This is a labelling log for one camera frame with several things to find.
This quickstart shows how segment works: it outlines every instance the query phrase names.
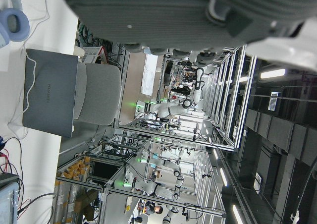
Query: headphones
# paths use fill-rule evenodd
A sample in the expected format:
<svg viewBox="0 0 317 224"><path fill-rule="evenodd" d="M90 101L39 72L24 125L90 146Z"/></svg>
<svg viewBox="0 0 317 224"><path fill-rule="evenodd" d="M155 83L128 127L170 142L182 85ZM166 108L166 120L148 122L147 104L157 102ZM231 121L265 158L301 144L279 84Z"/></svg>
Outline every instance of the headphones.
<svg viewBox="0 0 317 224"><path fill-rule="evenodd" d="M24 41L30 33L29 20L22 12L21 0L11 0L11 2L13 8L0 11L0 48L10 41Z"/></svg>

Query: fluorescent light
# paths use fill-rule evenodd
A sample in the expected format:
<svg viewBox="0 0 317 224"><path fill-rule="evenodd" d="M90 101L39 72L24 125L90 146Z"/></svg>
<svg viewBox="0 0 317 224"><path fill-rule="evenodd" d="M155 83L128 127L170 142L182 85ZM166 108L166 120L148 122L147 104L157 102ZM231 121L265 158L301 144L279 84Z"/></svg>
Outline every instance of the fluorescent light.
<svg viewBox="0 0 317 224"><path fill-rule="evenodd" d="M152 95L153 85L154 85L154 76L157 68L158 56L146 54L142 84L141 84L141 93L145 95Z"/></svg>
<svg viewBox="0 0 317 224"><path fill-rule="evenodd" d="M239 212L238 212L238 209L237 209L236 205L232 206L232 210L233 210L234 216L236 217L236 220L237 220L238 224L243 224L242 219L241 219L241 217L239 215Z"/></svg>
<svg viewBox="0 0 317 224"><path fill-rule="evenodd" d="M222 168L220 168L220 174L221 174L224 186L228 186L228 182L227 182L226 176L224 175L224 172L223 172Z"/></svg>
<svg viewBox="0 0 317 224"><path fill-rule="evenodd" d="M239 79L239 82L246 82L246 81L248 81L248 77L247 76L241 77Z"/></svg>
<svg viewBox="0 0 317 224"><path fill-rule="evenodd" d="M213 155L214 155L214 157L216 158L216 160L218 160L219 157L218 157L218 154L217 154L216 149L213 150Z"/></svg>
<svg viewBox="0 0 317 224"><path fill-rule="evenodd" d="M196 128L197 127L197 123L193 122L193 121L180 121L181 122L181 126L185 126L185 127L190 127L190 128Z"/></svg>
<svg viewBox="0 0 317 224"><path fill-rule="evenodd" d="M285 69L276 69L268 72L261 73L261 79L273 78L278 76L283 76L285 74Z"/></svg>

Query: huawei logo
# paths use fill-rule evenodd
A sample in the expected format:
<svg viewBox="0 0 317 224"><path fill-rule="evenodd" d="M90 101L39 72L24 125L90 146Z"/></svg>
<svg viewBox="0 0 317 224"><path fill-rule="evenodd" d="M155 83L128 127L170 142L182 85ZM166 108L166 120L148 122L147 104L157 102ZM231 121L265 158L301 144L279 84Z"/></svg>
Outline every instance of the huawei logo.
<svg viewBox="0 0 317 224"><path fill-rule="evenodd" d="M49 103L51 99L51 84L48 84L48 93L46 95L46 102Z"/></svg>

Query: blue headphone ear cup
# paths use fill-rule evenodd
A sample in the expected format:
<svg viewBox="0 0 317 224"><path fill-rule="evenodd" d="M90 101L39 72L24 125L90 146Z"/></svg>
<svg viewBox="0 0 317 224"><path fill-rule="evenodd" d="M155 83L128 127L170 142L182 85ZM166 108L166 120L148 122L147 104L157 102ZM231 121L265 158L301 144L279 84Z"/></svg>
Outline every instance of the blue headphone ear cup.
<svg viewBox="0 0 317 224"><path fill-rule="evenodd" d="M8 45L10 38L6 28L0 23L0 48Z"/></svg>
<svg viewBox="0 0 317 224"><path fill-rule="evenodd" d="M8 25L8 18L13 15L17 20L17 31L11 32ZM20 10L15 8L6 8L0 12L0 23L6 29L10 41L24 41L30 33L30 24L27 16Z"/></svg>

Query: wall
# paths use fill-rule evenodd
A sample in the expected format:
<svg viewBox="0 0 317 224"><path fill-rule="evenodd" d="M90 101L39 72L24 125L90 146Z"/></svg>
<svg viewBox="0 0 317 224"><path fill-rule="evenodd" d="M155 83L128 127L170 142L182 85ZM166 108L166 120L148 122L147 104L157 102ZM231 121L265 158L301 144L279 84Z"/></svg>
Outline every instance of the wall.
<svg viewBox="0 0 317 224"><path fill-rule="evenodd" d="M145 63L145 53L131 53L127 72L126 84L123 93L122 107L120 113L120 124L127 124L134 120L135 105L138 100L149 102L156 99L159 88L160 70L163 56L158 57L157 69L153 85L152 96L141 94L141 83Z"/></svg>

